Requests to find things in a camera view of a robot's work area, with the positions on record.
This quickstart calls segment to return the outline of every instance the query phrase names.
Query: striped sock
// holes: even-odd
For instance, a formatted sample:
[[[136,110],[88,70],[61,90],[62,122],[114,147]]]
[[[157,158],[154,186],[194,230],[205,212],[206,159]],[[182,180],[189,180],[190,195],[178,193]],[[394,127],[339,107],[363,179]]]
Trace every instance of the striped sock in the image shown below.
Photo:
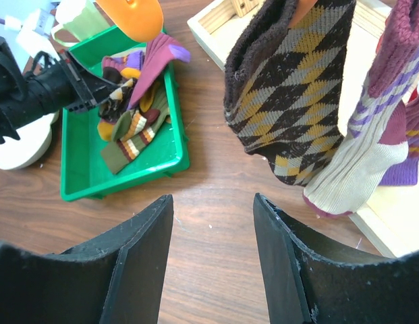
[[[111,140],[129,140],[134,135],[143,131],[144,128],[151,126],[160,115],[158,109],[149,109],[145,113],[139,110],[127,110],[117,121],[112,131]]]
[[[164,86],[160,87],[157,91],[154,103],[149,111],[152,110],[159,111],[159,116],[153,125],[146,127],[143,131],[128,140],[110,142],[101,151],[101,156],[111,173],[117,174],[126,165],[136,159],[136,157],[152,142],[161,125],[163,125],[163,122],[169,115],[169,106]]]
[[[419,74],[419,2],[399,0],[389,17],[381,50],[349,120],[347,136],[329,165],[304,189],[321,216],[356,212],[387,169],[408,153],[401,98]]]
[[[407,106],[407,159],[390,167],[381,186],[413,186],[418,183],[419,166],[419,96]]]

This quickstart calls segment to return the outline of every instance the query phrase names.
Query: light green container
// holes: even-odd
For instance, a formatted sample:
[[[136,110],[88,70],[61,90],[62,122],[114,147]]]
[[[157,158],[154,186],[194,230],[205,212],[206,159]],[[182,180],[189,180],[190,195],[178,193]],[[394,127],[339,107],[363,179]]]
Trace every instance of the light green container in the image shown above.
[[[106,55],[144,47],[128,38],[118,27],[104,32],[72,47],[70,51],[91,72],[101,75],[101,60]],[[103,198],[138,184],[143,184],[190,166],[187,138],[182,124],[177,83],[170,63],[164,71],[164,82],[169,102],[171,124],[165,122],[154,140],[140,155],[122,169],[112,174],[101,157],[107,145],[97,131],[98,108],[88,113],[63,111],[63,136],[61,159],[61,197],[66,201],[81,198]]]

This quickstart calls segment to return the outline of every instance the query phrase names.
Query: argyle sock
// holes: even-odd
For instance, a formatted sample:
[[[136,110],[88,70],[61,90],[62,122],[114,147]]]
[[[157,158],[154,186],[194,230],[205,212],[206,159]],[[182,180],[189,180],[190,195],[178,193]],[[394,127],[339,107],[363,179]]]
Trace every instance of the argyle sock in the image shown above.
[[[393,8],[347,136],[331,163],[304,189],[304,200],[321,216],[356,212],[387,169],[407,157],[400,102],[419,74],[419,2],[416,7],[413,2],[399,0]],[[391,116],[398,122],[391,122]]]
[[[319,0],[287,28],[296,0],[266,0],[226,64],[225,119],[245,152],[305,186],[343,140],[338,104],[354,0]]]
[[[152,125],[159,114],[158,109],[149,109],[145,113],[140,113],[139,110],[127,110],[113,127],[111,140],[129,140],[145,127]]]
[[[108,75],[114,74],[112,69],[115,69],[126,79],[139,79],[143,60],[144,53],[141,49],[136,49],[123,57],[106,56],[102,60],[103,78],[108,78]]]
[[[110,124],[115,124],[127,108],[136,79],[129,79],[113,91],[106,102],[99,106],[99,117]]]
[[[139,102],[140,111],[146,113],[154,102],[155,93],[160,87],[160,82],[154,82],[152,86],[143,94]]]
[[[418,183],[419,96],[407,106],[407,140],[407,159],[386,171],[380,182],[381,186],[413,186]]]
[[[128,109],[136,108],[143,94],[161,74],[166,65],[174,59],[188,63],[191,60],[191,54],[172,37],[160,33],[156,39],[147,44],[142,71],[139,81],[134,87]]]
[[[166,117],[169,115],[169,106],[164,86],[160,87],[150,109],[159,110],[159,116],[152,126],[149,126],[129,140],[110,142],[101,151],[107,167],[113,174],[120,172],[131,163],[153,140]]]

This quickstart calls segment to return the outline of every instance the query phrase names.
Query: wood grain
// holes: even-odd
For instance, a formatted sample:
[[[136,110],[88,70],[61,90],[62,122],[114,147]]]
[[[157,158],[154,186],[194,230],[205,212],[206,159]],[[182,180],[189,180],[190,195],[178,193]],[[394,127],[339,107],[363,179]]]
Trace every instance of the wood grain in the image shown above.
[[[104,200],[64,202],[59,195],[61,122],[33,166],[0,170],[0,240],[61,252],[173,194],[175,223],[159,323],[268,323],[252,218],[261,192],[291,216],[347,245],[378,253],[348,219],[318,219],[302,189],[279,182],[267,161],[248,156],[223,119],[224,74],[195,42],[186,21],[211,0],[164,0],[165,25],[192,53],[175,64],[190,137],[191,167]]]

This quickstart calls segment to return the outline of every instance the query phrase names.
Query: cream striped sock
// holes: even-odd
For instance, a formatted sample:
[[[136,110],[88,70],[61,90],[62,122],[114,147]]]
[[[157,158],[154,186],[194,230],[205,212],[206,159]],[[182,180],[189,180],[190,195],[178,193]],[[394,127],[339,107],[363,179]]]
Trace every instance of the cream striped sock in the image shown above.
[[[399,0],[394,7],[347,136],[304,189],[304,200],[321,216],[356,212],[390,166],[407,157],[401,99],[419,74],[419,4],[414,10],[412,2]]]

